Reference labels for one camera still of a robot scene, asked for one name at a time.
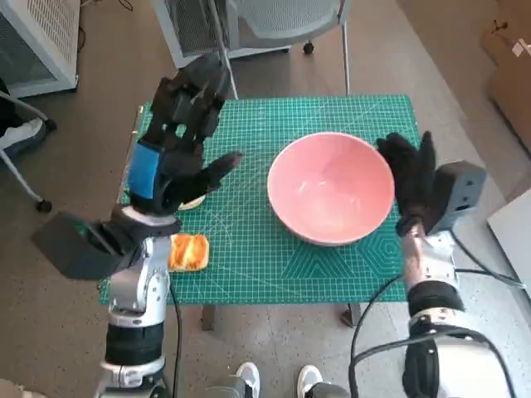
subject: table leg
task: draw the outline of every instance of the table leg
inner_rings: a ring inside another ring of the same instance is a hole
[[[358,303],[348,303],[347,307],[341,314],[341,321],[349,328],[355,328],[362,316],[362,308]]]
[[[203,305],[202,306],[202,318],[201,329],[211,332],[214,330],[214,324],[216,323],[216,306],[215,305]]]

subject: green cutting mat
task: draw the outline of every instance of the green cutting mat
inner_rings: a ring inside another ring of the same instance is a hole
[[[144,114],[142,133],[150,119]],[[245,156],[221,189],[199,208],[179,213],[183,232],[206,235],[211,247],[204,271],[172,275],[181,303],[361,303],[401,272],[396,208],[371,235],[339,248],[304,243],[271,210],[266,179],[275,156],[293,140],[320,131],[350,133],[370,143],[398,132],[419,144],[404,95],[227,101],[214,138],[207,140],[206,161],[234,150]],[[404,297],[396,284],[383,299]],[[100,301],[108,302],[106,284]]]

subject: toast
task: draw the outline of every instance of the toast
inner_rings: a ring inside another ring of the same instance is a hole
[[[179,206],[179,211],[185,211],[185,210],[192,210],[198,207],[203,201],[207,195],[203,195],[202,197],[199,197],[197,199],[194,199],[193,201],[189,201],[188,203],[183,203],[181,206]]]
[[[210,245],[204,235],[172,235],[168,258],[170,272],[200,271],[208,265]]]

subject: person's foot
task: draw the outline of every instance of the person's foot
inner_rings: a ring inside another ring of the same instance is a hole
[[[300,370],[297,380],[297,398],[304,398],[306,393],[317,383],[323,381],[319,369],[313,365],[306,365]]]
[[[252,398],[258,398],[260,394],[260,373],[252,362],[245,362],[236,371],[236,376],[241,377],[252,389]]]
[[[40,119],[30,120],[22,126],[10,127],[6,130],[5,134],[0,137],[0,149],[4,149],[9,156],[15,154],[14,148],[18,150],[25,147],[31,147],[42,141],[46,136],[46,126]]]

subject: cable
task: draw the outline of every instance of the cable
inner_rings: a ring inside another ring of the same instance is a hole
[[[183,347],[183,320],[181,318],[181,308],[177,300],[175,290],[173,290],[172,281],[170,279],[169,292],[172,295],[173,305],[175,307],[175,314],[177,315],[177,353],[175,355],[175,364],[173,366],[173,388],[172,398],[177,398],[177,390],[179,385],[179,367],[181,362],[181,351]]]
[[[368,301],[367,307],[363,310],[362,316],[359,317],[358,325],[356,325],[356,330],[354,330],[354,336],[352,337],[352,344],[350,345],[350,357],[354,358],[354,350],[356,341],[358,340],[359,331],[361,329],[363,320],[365,320],[365,317],[367,317],[367,314],[371,307],[378,301],[378,299],[383,296],[383,294],[391,287],[392,284],[394,284],[396,281],[401,279],[401,275],[397,275],[392,279],[389,279],[385,284],[382,285],[382,287],[371,297],[371,299]]]
[[[525,289],[525,284],[520,282],[517,279],[511,278],[510,276],[506,276],[503,274],[498,274],[497,272],[494,272],[492,269],[487,267],[485,264],[483,264],[478,258],[473,255],[470,250],[466,248],[465,245],[463,245],[463,242],[460,241],[460,239],[455,234],[454,230],[450,229],[450,235],[454,239],[455,243],[459,246],[463,252],[468,255],[468,257],[474,261],[483,271],[487,272],[490,276],[492,276],[494,279],[497,279],[505,284],[508,284],[509,286],[512,286],[514,288],[518,289]]]
[[[511,398],[516,398],[513,381],[511,379],[511,375],[509,374],[509,368],[507,367],[507,364],[499,353],[498,348],[483,334],[466,328],[449,328],[447,330],[442,330],[435,333],[428,333],[422,336],[409,337],[404,340],[399,340],[397,342],[389,342],[387,344],[382,344],[380,346],[369,348],[368,350],[358,354],[356,357],[354,357],[353,360],[351,360],[350,365],[348,366],[348,383],[350,385],[351,395],[357,396],[354,395],[353,392],[356,391],[357,393],[358,390],[358,386],[355,380],[354,368],[364,359],[369,358],[374,354],[378,354],[379,352],[385,352],[393,350],[395,348],[410,346],[412,344],[418,344],[420,342],[427,342],[429,340],[436,340],[437,338],[451,335],[466,335],[474,338],[478,342],[486,342],[490,350],[496,355],[496,358],[498,359],[498,362],[501,365]]]
[[[133,12],[133,4],[131,4],[129,2],[129,0],[118,0],[118,2],[122,5],[123,8],[125,8],[126,10],[129,10],[131,12]]]
[[[484,276],[490,276],[490,277],[493,277],[494,276],[492,275],[491,272],[489,271],[483,271],[483,270],[479,270],[479,269],[464,269],[464,268],[458,268],[458,269],[455,269],[456,273],[458,274],[480,274],[480,275],[484,275]],[[356,341],[358,340],[358,335],[359,335],[359,331],[361,330],[361,327],[363,325],[363,321],[365,320],[365,318],[367,317],[368,315],[368,312],[369,310],[372,308],[372,306],[383,296],[383,294],[392,286],[392,284],[394,284],[395,282],[397,282],[399,279],[402,278],[402,275],[397,275],[391,279],[389,279],[385,284],[383,284],[379,289],[378,291],[369,299],[368,301],[368,305],[367,307],[363,310],[362,312],[362,315],[361,317],[359,318],[359,321],[358,321],[358,325],[356,326],[356,330],[354,331],[354,335],[352,337],[352,343],[350,345],[350,357],[351,357],[351,362],[350,362],[350,365],[348,367],[348,383],[350,385],[350,394],[351,396],[354,398],[354,397],[357,397],[358,396],[358,385],[356,383],[356,374],[355,374],[355,371],[354,371],[354,368],[356,366],[356,363],[353,363],[353,359],[355,359],[356,357],[359,357],[359,356],[355,356],[355,349],[356,349]],[[494,354],[498,357],[498,358],[501,358],[501,355],[499,354],[498,350],[496,349],[496,347],[494,347],[493,349],[493,352]],[[502,361],[500,361],[501,363],[501,366],[504,367],[505,364],[503,362],[503,359]]]

